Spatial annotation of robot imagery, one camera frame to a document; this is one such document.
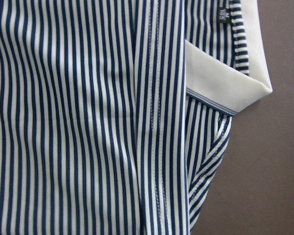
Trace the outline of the blue white striped polo shirt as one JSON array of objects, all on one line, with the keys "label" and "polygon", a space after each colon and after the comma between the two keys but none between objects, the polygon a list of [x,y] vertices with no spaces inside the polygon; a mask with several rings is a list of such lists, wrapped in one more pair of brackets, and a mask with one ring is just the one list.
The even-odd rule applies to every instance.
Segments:
[{"label": "blue white striped polo shirt", "polygon": [[0,235],[189,235],[272,92],[255,0],[0,0]]}]

